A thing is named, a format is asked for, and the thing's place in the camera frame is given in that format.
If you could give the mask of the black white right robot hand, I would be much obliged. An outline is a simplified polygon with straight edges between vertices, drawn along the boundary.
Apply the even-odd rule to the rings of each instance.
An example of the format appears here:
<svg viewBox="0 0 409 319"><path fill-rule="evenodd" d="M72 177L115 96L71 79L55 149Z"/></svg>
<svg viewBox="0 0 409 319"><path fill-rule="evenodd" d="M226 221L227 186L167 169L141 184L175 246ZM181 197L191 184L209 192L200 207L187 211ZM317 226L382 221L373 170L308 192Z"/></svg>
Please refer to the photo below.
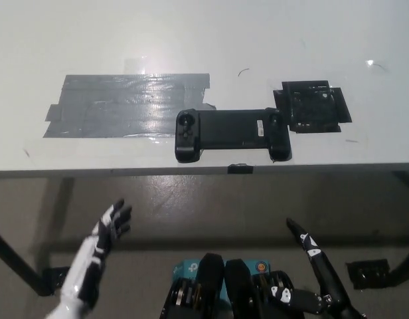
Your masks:
<svg viewBox="0 0 409 319"><path fill-rule="evenodd" d="M290 218L286 219L286 224L309 259L320 285L320 293L273 285L269 290L270 302L298 312L310 314L326 312L334 318L361 318L362 315L353 308L333 265L312 236Z"/></svg>

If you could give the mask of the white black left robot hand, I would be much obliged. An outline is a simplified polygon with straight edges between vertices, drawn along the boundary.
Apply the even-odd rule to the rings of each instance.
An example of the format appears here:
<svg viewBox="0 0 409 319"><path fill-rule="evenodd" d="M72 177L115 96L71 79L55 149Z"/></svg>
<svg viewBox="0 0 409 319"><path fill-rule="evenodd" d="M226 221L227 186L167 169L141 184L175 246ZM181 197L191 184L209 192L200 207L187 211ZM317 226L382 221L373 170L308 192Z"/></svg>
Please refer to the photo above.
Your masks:
<svg viewBox="0 0 409 319"><path fill-rule="evenodd" d="M106 259L131 229L130 205L123 199L111 205L85 237L70 265L57 306L47 318L86 318L96 306Z"/></svg>

